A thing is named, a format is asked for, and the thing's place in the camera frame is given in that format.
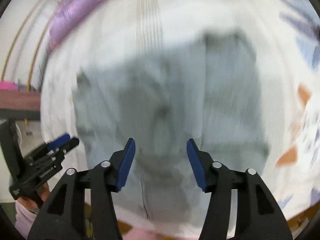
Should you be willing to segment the pink sleeved left forearm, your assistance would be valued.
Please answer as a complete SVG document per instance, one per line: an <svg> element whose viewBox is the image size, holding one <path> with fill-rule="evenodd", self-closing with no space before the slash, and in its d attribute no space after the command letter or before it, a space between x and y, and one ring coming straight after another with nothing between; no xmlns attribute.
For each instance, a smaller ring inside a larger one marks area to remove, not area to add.
<svg viewBox="0 0 320 240"><path fill-rule="evenodd" d="M33 204L27 204L26 202L20 203L18 201L15 203L15 208L15 228L23 236L24 239L27 239L37 215L37 208Z"/></svg>

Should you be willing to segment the person left hand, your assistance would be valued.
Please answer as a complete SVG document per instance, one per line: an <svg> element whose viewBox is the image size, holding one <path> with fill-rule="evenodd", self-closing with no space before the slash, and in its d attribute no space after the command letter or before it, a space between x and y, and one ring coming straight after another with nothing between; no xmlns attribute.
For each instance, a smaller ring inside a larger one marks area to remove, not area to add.
<svg viewBox="0 0 320 240"><path fill-rule="evenodd" d="M48 183L44 183L41 187L36 190L36 193L32 196L32 198L22 196L18 198L17 202L20 203L23 207L25 207L28 211L37 213L41 208L38 205L39 200L41 203L45 202L50 195L50 189Z"/></svg>

